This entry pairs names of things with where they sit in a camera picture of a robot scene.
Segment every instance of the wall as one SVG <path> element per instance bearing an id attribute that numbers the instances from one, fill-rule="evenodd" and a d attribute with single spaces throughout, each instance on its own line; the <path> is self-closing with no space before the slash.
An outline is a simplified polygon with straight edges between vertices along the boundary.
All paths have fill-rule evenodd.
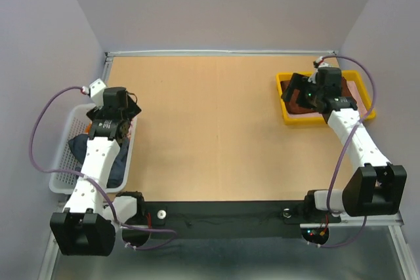
<path id="1" fill-rule="evenodd" d="M 338 49 L 367 0 L 78 0 L 105 51 Z"/>
<path id="2" fill-rule="evenodd" d="M 0 0 L 0 272 L 37 279 L 58 196 L 30 165 L 36 116 L 57 90 L 98 77 L 103 50 L 76 0 Z M 41 122 L 35 157 L 49 167 L 70 109 L 87 99 L 63 96 Z"/>
<path id="3" fill-rule="evenodd" d="M 420 267 L 419 15 L 420 0 L 369 0 L 341 53 L 357 58 L 374 74 L 378 117 L 369 131 L 383 153 L 408 172 L 403 232 Z"/>

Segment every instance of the perforated laundry basket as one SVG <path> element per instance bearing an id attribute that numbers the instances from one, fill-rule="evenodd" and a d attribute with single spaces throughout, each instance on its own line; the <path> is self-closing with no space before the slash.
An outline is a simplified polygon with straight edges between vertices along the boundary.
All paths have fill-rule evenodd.
<path id="1" fill-rule="evenodd" d="M 76 106 L 72 112 L 69 114 L 69 117 L 64 127 L 64 132 L 60 141 L 60 145 L 57 150 L 56 157 L 54 159 L 54 169 L 70 169 L 75 170 L 76 167 L 81 168 L 81 164 L 77 162 L 73 156 L 70 148 L 68 146 L 68 140 L 74 138 L 78 134 L 85 132 L 86 127 L 89 125 L 91 120 L 86 116 L 86 113 L 95 107 L 94 104 L 82 104 Z M 133 119 L 131 127 L 131 139 L 129 144 L 127 162 L 125 165 L 124 179 L 120 186 L 116 188 L 107 188 L 107 193 L 117 193 L 121 191 L 128 179 L 131 154 L 133 152 L 133 143 L 136 131 L 137 117 Z M 67 173 L 52 173 L 50 178 L 50 190 L 55 193 L 65 193 L 71 195 L 76 186 L 77 177 L 72 174 Z"/>

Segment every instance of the dark blue cloth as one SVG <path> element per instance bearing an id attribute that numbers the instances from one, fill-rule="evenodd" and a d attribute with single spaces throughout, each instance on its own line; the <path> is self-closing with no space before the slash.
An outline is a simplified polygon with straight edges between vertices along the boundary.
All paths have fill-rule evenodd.
<path id="1" fill-rule="evenodd" d="M 81 164 L 85 162 L 88 138 L 87 134 L 80 134 L 79 136 L 68 140 L 70 151 L 73 153 L 76 160 L 78 160 Z M 121 149 L 119 150 L 119 153 L 112 165 L 110 177 L 108 179 L 108 183 L 106 184 L 107 188 L 116 188 L 123 182 L 125 164 L 127 162 L 129 152 L 129 144 L 130 140 L 128 138 L 124 139 Z"/>

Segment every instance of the yellow bin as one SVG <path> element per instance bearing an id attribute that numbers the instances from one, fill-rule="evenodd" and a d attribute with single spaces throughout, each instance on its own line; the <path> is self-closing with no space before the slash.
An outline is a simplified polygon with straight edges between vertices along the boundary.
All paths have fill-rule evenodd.
<path id="1" fill-rule="evenodd" d="M 299 72 L 299 73 L 301 75 L 306 75 L 306 76 L 312 75 L 312 72 Z M 289 116 L 286 110 L 284 101 L 282 100 L 283 90 L 282 90 L 282 86 L 280 85 L 280 82 L 290 80 L 292 75 L 293 73 L 291 72 L 281 72 L 276 75 L 277 89 L 278 89 L 278 94 L 280 97 L 280 105 L 282 106 L 284 123 L 286 125 L 324 125 L 325 121 L 322 117 L 296 118 L 296 117 Z M 364 106 L 368 110 L 372 104 L 372 101 L 369 97 L 369 94 L 366 90 L 365 85 L 363 84 L 362 77 L 360 77 L 360 74 L 358 73 L 358 71 L 343 70 L 342 75 L 347 81 L 354 81 L 356 83 L 356 87 L 359 92 L 360 98 L 362 99 Z M 376 112 L 375 110 L 373 110 L 366 119 L 373 119 L 375 117 L 376 117 Z"/>

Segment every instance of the tan tabletop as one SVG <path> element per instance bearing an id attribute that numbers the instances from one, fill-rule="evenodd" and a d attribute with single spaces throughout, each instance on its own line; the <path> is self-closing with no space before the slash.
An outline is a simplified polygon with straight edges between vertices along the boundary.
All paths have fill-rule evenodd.
<path id="1" fill-rule="evenodd" d="M 328 126 L 284 125 L 275 78 L 312 71 L 316 57 L 114 58 L 108 86 L 127 87 L 143 110 L 125 190 L 147 201 L 245 201 L 328 188 L 342 146 Z M 346 157 L 335 187 L 351 176 Z"/>

